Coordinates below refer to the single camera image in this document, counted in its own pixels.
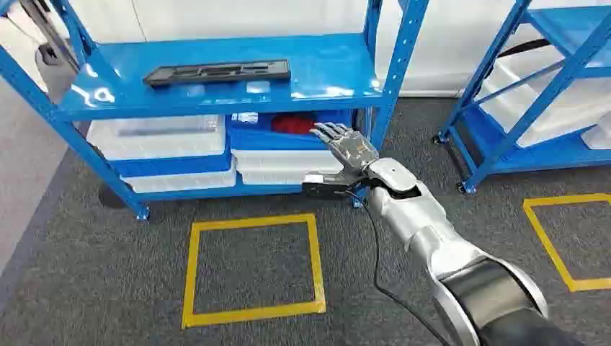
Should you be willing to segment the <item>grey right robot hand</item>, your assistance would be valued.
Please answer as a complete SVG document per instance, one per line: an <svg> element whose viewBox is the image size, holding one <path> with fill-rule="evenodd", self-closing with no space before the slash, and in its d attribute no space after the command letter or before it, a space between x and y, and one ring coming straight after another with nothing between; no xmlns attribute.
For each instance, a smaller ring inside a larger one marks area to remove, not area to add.
<svg viewBox="0 0 611 346"><path fill-rule="evenodd" d="M342 123L314 123L309 132L328 147L350 175L360 175L380 158L378 150L361 132Z"/></svg>

